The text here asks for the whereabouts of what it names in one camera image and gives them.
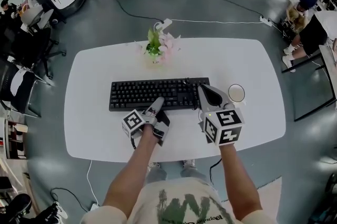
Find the white t-shirt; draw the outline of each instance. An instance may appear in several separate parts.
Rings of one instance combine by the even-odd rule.
[[[315,16],[326,31],[328,38],[334,41],[337,38],[337,12],[319,11],[315,13]]]
[[[263,211],[233,219],[221,206],[216,190],[197,178],[146,185],[129,219],[118,208],[103,206],[84,215],[81,224],[276,224]]]
[[[296,9],[297,6],[299,5],[300,1],[299,0],[293,0],[292,2],[292,5],[294,6],[294,8]],[[298,13],[301,15],[301,16],[304,16],[305,18],[308,19],[308,16],[309,16],[309,11],[305,11],[305,12],[299,12]]]

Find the pants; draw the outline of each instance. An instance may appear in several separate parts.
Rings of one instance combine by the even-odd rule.
[[[187,167],[183,169],[180,173],[180,176],[181,177],[195,177],[195,178],[199,178],[208,183],[206,175],[200,173],[194,167]],[[158,182],[158,181],[165,181],[166,178],[167,178],[167,173],[165,170],[163,170],[162,168],[154,167],[148,173],[145,179],[145,184]]]

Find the concrete floor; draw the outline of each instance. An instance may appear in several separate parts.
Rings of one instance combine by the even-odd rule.
[[[132,14],[161,19],[224,22],[259,20],[258,14],[222,0],[120,1]],[[233,1],[261,12],[275,21],[289,3],[288,0]],[[39,85],[35,90],[34,104],[42,118],[27,118],[30,130],[27,138],[28,168],[42,209],[51,203],[49,191],[54,187],[73,191],[86,208],[94,201],[86,181],[90,160],[70,157],[64,138],[65,91],[75,55],[89,48],[145,40],[147,31],[154,22],[127,16],[115,0],[87,0],[83,8],[68,19],[66,25],[58,26],[56,34],[60,39],[60,48],[67,50],[67,57],[54,58],[51,63],[55,86],[50,88]],[[276,141],[240,151],[239,155],[257,187],[279,176],[283,177],[279,223],[306,223],[332,171],[324,169],[318,160],[335,144],[337,115],[331,106],[300,122],[294,123],[293,119],[294,114],[299,116],[331,97],[329,82],[323,71],[314,72],[316,66],[309,64],[296,73],[282,74],[284,65],[281,56],[286,43],[276,29],[263,24],[174,22],[169,31],[182,37],[250,38],[259,40],[264,45],[279,78],[284,98],[286,134]],[[198,159],[196,165],[208,175],[209,167],[218,159],[219,157]],[[100,203],[103,202],[110,182],[123,167],[122,163],[93,162],[90,180]],[[163,167],[168,171],[169,178],[179,177],[181,168],[178,163],[165,163]],[[213,178],[221,199],[225,200],[224,175],[220,166],[213,169]],[[79,223],[84,211],[76,200],[62,190],[58,191],[57,195],[70,216],[67,223]]]

